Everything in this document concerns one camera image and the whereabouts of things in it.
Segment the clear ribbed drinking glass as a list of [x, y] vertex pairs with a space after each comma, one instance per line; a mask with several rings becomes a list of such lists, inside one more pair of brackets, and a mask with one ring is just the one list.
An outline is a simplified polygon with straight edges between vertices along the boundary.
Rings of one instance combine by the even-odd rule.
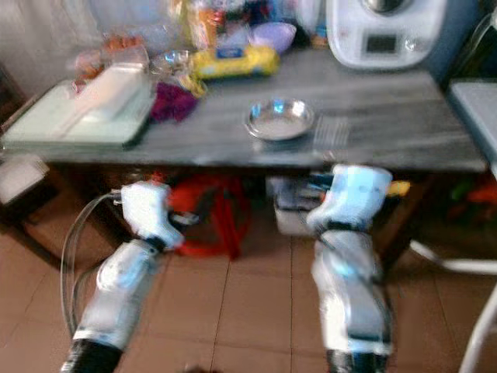
[[345, 155], [349, 144], [351, 121], [347, 117], [323, 115], [314, 128], [312, 149], [320, 159], [335, 160]]

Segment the red plastic stool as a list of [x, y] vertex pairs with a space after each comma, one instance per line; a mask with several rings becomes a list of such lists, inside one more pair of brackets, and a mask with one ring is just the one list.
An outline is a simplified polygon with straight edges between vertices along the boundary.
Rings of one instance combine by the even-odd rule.
[[242, 238], [248, 223], [235, 223], [235, 203], [246, 204], [241, 181], [234, 176], [194, 174], [178, 175], [167, 179], [172, 188], [169, 203], [173, 212], [201, 214], [202, 221], [214, 230], [214, 241], [185, 238], [176, 252], [192, 258], [226, 256], [236, 260], [242, 253]]

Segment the wide stainless steel bowl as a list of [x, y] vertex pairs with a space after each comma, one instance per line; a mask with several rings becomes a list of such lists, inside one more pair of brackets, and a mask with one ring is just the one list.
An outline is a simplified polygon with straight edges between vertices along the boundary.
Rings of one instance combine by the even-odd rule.
[[315, 127], [318, 114], [310, 104], [291, 97], [273, 97], [253, 103], [245, 118], [248, 134], [259, 140], [301, 138]]

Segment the magenta cloth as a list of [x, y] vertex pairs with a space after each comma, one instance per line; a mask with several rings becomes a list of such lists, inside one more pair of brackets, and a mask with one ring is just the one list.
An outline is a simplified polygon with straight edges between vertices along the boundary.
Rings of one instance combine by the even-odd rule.
[[159, 82], [155, 86], [155, 100], [149, 117], [155, 121], [182, 122], [195, 109], [199, 99], [180, 85]]

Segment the long white plastic box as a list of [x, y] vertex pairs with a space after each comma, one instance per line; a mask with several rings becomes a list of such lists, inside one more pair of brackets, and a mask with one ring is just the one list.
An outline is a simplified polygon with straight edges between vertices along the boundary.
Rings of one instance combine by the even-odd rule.
[[144, 65], [112, 64], [72, 100], [70, 113], [77, 120], [113, 120], [125, 106], [149, 92]]

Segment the dark wooden chair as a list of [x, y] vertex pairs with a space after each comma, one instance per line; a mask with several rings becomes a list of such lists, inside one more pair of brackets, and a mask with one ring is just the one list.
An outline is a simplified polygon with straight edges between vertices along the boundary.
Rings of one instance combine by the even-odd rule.
[[15, 154], [2, 160], [0, 201], [6, 224], [20, 226], [52, 199], [47, 171], [49, 167], [34, 154]]

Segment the yellow kitchen wipes pack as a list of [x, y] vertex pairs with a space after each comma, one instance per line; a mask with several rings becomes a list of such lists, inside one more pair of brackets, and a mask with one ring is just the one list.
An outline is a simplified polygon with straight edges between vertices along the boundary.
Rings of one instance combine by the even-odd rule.
[[280, 55], [263, 45], [206, 49], [192, 54], [191, 61], [194, 75], [201, 79], [272, 75], [280, 67]]

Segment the lilac plastic bowl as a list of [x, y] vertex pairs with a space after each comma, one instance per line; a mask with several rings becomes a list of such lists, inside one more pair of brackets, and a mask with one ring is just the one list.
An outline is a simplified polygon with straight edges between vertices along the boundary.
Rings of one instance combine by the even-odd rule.
[[248, 41], [252, 45], [271, 47], [278, 54], [282, 54], [294, 43], [296, 32], [296, 26], [291, 23], [262, 23], [252, 28]]

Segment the small stainless steel bowl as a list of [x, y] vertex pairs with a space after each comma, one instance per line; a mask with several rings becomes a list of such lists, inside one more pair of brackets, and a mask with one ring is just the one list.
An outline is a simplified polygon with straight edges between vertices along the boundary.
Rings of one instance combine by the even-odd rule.
[[191, 54], [188, 50], [171, 50], [151, 60], [150, 71], [163, 77], [189, 74], [192, 70]]

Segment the white side cabinet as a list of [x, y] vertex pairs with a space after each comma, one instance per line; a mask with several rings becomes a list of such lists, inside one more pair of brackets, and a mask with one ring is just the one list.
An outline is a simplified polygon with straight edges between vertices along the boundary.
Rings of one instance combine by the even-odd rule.
[[475, 144], [497, 175], [497, 81], [457, 81], [448, 89], [450, 99]]

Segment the white kitchen cooking machine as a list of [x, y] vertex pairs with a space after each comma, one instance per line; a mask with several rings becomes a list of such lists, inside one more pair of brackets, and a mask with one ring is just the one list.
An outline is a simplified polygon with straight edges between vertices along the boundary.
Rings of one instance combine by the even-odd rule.
[[326, 0], [334, 58], [352, 70], [405, 70], [433, 52], [450, 0]]

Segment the pale green tray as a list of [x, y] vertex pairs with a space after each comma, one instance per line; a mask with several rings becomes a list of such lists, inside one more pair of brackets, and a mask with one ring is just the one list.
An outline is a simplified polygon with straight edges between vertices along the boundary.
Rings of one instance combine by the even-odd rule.
[[67, 134], [60, 136], [56, 130], [70, 120], [75, 97], [70, 79], [52, 86], [9, 125], [1, 136], [1, 145], [31, 150], [128, 147], [138, 142], [155, 102], [155, 92], [139, 93], [111, 120], [84, 117]]

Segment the small pink lidded jar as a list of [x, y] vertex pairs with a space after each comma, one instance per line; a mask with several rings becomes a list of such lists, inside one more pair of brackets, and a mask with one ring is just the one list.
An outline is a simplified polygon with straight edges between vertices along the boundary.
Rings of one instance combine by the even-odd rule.
[[81, 52], [72, 60], [71, 66], [79, 79], [94, 79], [104, 70], [103, 53], [99, 50]]

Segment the clear carton of brown eggs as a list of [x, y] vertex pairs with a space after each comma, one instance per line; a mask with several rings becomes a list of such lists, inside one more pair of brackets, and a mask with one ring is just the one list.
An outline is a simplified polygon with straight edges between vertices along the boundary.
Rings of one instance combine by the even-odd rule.
[[110, 34], [104, 38], [102, 51], [109, 59], [129, 59], [131, 56], [147, 57], [147, 48], [142, 36]]

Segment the yellow handled scissors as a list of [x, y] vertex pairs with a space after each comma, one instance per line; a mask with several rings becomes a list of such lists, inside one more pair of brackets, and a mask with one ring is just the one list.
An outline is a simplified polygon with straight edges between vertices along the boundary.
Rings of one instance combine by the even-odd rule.
[[191, 95], [198, 97], [203, 97], [207, 93], [206, 85], [203, 84], [201, 79], [195, 77], [195, 75], [186, 75], [186, 77], [182, 78], [183, 85]]

